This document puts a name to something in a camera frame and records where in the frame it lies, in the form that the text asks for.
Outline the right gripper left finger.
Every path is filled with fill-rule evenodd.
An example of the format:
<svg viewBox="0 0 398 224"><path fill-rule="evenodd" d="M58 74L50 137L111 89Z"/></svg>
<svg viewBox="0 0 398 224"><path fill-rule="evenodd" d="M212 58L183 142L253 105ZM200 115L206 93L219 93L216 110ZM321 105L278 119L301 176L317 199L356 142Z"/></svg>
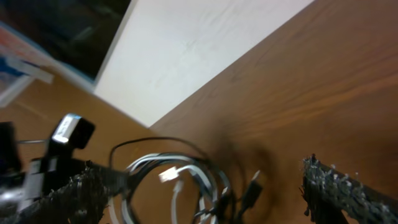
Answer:
<svg viewBox="0 0 398 224"><path fill-rule="evenodd" d="M127 186L127 174L83 161L85 169L67 185L11 215L1 223L99 223L109 199Z"/></svg>

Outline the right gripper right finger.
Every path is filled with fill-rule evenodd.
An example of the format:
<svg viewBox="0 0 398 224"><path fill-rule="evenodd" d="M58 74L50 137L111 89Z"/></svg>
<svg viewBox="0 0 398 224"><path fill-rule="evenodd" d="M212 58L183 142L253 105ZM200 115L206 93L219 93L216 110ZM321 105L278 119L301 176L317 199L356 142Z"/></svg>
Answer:
<svg viewBox="0 0 398 224"><path fill-rule="evenodd" d="M303 159L300 189L307 203L304 215L314 223L397 223L397 200L348 174L322 164L315 155Z"/></svg>

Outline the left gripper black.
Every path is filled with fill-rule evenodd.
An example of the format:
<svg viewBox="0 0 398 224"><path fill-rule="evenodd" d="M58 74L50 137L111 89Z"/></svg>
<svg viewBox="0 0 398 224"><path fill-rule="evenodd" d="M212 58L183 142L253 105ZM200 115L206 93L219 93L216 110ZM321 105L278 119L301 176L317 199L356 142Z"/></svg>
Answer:
<svg viewBox="0 0 398 224"><path fill-rule="evenodd" d="M49 138L44 141L45 153ZM70 178L85 169L78 159L50 156L32 159L22 171L18 144L12 122L1 123L1 214L20 212L52 190L67 185Z"/></svg>

